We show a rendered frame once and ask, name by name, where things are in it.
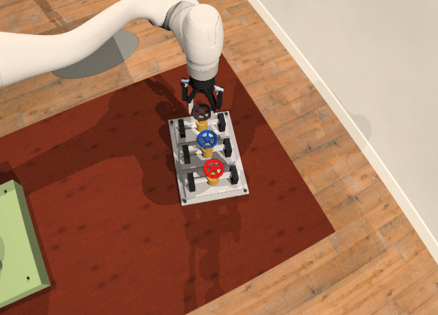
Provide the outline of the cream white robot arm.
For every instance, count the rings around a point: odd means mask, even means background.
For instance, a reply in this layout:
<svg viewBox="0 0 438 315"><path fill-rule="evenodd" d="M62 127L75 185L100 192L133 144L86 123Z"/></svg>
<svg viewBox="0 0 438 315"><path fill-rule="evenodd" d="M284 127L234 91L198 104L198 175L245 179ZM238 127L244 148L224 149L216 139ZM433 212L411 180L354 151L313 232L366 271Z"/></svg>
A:
<svg viewBox="0 0 438 315"><path fill-rule="evenodd" d="M137 18L172 31L193 79L207 81L217 74L224 41L217 9L197 0L121 0L64 34L0 31L0 87L83 60Z"/></svg>

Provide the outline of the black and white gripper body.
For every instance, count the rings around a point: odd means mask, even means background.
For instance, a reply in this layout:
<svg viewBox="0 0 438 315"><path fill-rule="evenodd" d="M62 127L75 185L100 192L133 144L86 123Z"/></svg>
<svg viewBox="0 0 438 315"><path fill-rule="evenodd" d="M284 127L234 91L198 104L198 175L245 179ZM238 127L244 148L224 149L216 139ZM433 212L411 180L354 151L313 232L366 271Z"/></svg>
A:
<svg viewBox="0 0 438 315"><path fill-rule="evenodd" d="M188 82L189 85L194 89L198 89L199 93L203 93L202 90L206 90L208 93L211 93L212 91L214 91L216 88L214 86L216 86L215 84L215 76L207 81L199 81L199 80L195 80L192 77L190 77L190 81ZM192 85L191 85L192 84ZM203 93L204 94L204 93Z"/></svg>

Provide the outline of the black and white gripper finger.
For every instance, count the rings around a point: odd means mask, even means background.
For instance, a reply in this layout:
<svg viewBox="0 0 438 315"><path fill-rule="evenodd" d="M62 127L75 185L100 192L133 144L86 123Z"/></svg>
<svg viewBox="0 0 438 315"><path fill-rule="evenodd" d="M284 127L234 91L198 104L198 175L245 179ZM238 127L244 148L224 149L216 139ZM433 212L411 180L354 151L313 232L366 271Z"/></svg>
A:
<svg viewBox="0 0 438 315"><path fill-rule="evenodd" d="M198 89L192 90L190 96L188 96L188 83L189 79L186 79L185 77L181 80L181 87L182 87L182 101L187 101L189 104L189 114L192 114L192 108L193 108L193 98L198 92Z"/></svg>
<svg viewBox="0 0 438 315"><path fill-rule="evenodd" d="M203 90L203 93L207 97L207 99L209 101L209 104L211 106L211 120L213 120L213 118L214 118L214 114L216 112L216 108L218 110L220 110L220 108L222 106L222 93L224 91L224 86L221 86L221 87L214 86L214 87L216 88L215 91L216 91L216 94L217 94L217 102L216 102L216 99L214 97L213 92L208 93L207 90Z"/></svg>

